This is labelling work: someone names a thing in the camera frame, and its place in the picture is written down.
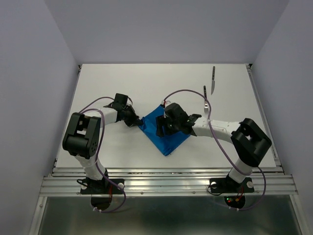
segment white tabletop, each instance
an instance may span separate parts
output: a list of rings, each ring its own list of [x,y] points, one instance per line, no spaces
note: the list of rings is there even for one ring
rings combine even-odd
[[[213,66],[216,67],[216,84],[213,95],[210,95]],[[211,119],[242,121],[251,118],[265,130],[244,64],[85,64],[70,114],[80,111],[98,97],[114,97],[115,93],[122,93],[132,98],[137,115],[143,117],[169,93],[178,89],[203,93],[204,85],[212,105]],[[181,105],[189,115],[204,115],[203,99],[196,94],[182,92],[169,100]],[[102,100],[93,107],[100,108],[109,102]],[[236,161],[238,155],[234,146],[224,141],[222,145]],[[117,168],[230,167],[212,138],[191,136],[165,157],[138,127],[129,128],[124,122],[105,127],[99,159],[104,167]],[[275,167],[272,151],[268,151],[260,166]],[[80,167],[80,164],[60,147],[56,167]]]

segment gray wall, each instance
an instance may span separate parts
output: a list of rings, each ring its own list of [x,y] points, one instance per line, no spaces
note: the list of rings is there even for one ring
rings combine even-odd
[[[45,0],[78,63],[252,63],[287,0]]]
[[[313,1],[291,0],[253,74],[284,170],[313,224]]]
[[[0,230],[27,234],[51,171],[77,65],[43,0],[0,7]]]

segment fork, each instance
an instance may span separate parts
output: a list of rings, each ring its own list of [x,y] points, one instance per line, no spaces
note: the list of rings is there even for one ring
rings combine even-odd
[[[203,86],[203,93],[204,93],[204,97],[207,98],[206,97],[206,87],[205,86]],[[205,114],[209,114],[209,105],[206,102],[206,100],[204,100],[204,113]]]

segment kitchen knife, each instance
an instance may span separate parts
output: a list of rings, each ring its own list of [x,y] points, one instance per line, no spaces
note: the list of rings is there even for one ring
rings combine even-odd
[[[212,85],[211,85],[211,94],[213,94],[214,92],[214,88],[215,88],[215,66],[213,66],[213,72],[212,72]]]

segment blue towel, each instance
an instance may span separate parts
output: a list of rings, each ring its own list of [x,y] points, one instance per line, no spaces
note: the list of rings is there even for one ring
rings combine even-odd
[[[179,131],[170,136],[166,135],[163,138],[157,136],[156,117],[161,115],[164,115],[164,109],[161,106],[158,106],[155,110],[142,118],[143,125],[139,126],[139,128],[146,134],[146,136],[160,150],[160,152],[164,156],[167,156],[180,146],[180,144],[183,143],[190,135],[186,135]]]

